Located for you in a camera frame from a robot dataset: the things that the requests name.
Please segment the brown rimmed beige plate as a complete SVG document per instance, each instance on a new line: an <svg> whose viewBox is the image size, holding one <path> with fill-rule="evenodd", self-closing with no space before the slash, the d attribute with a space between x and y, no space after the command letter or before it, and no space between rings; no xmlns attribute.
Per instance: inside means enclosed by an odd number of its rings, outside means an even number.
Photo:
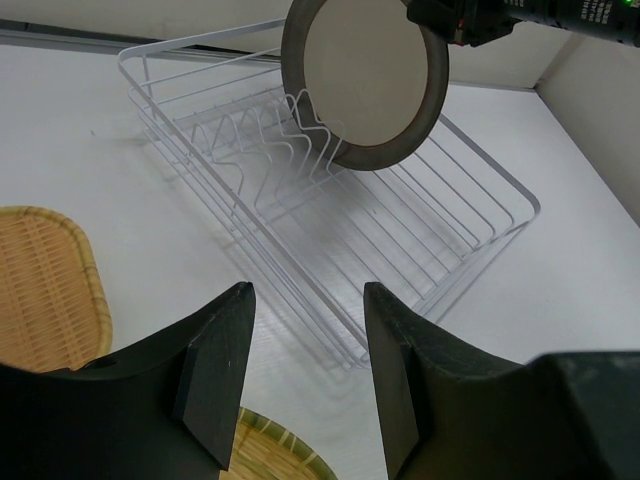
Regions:
<svg viewBox="0 0 640 480"><path fill-rule="evenodd" d="M396 165L435 126L447 44L405 1L295 1L281 41L284 92L316 152L358 171Z"/></svg>

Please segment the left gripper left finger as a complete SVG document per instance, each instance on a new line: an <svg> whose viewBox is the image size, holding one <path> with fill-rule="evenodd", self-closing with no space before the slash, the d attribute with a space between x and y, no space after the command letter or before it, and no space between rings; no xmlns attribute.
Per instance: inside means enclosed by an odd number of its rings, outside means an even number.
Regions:
<svg viewBox="0 0 640 480"><path fill-rule="evenodd" d="M77 370L1 368L5 479L216 479L230 465L254 329L241 282Z"/></svg>

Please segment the green rimmed woven bamboo tray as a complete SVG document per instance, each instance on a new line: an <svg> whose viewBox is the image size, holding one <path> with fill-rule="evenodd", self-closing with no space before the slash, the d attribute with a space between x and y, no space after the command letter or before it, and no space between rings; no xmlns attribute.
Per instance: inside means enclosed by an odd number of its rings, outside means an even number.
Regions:
<svg viewBox="0 0 640 480"><path fill-rule="evenodd" d="M242 407L234 434L229 469L222 480L337 480L330 466L292 431Z"/></svg>

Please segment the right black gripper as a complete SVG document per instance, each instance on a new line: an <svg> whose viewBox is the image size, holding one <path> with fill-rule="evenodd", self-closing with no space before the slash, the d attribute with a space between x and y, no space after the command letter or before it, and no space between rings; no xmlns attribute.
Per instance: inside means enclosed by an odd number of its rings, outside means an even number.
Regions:
<svg viewBox="0 0 640 480"><path fill-rule="evenodd" d="M411 0L407 18L448 44L471 47L509 35L515 26L502 1Z"/></svg>

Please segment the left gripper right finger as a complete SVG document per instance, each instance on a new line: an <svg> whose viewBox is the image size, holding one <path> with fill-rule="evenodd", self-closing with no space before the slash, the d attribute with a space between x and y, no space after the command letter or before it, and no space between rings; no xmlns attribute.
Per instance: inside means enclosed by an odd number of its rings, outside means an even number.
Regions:
<svg viewBox="0 0 640 480"><path fill-rule="evenodd" d="M363 300L389 478L638 477L637 352L518 364L421 317L381 283L367 283Z"/></svg>

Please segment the orange woven bamboo tray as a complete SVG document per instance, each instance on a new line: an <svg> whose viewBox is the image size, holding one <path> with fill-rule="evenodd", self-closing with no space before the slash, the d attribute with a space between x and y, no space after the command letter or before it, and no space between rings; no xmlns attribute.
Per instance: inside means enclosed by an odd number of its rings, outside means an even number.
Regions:
<svg viewBox="0 0 640 480"><path fill-rule="evenodd" d="M1 362L79 369L107 355L112 320L89 240L70 218L1 209Z"/></svg>

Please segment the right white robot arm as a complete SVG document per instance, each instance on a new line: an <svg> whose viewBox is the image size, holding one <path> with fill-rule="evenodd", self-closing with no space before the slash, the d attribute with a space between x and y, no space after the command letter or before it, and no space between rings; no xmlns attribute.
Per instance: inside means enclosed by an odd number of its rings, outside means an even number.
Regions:
<svg viewBox="0 0 640 480"><path fill-rule="evenodd" d="M413 0L407 18L460 46L505 37L521 22L639 46L639 3L629 0Z"/></svg>

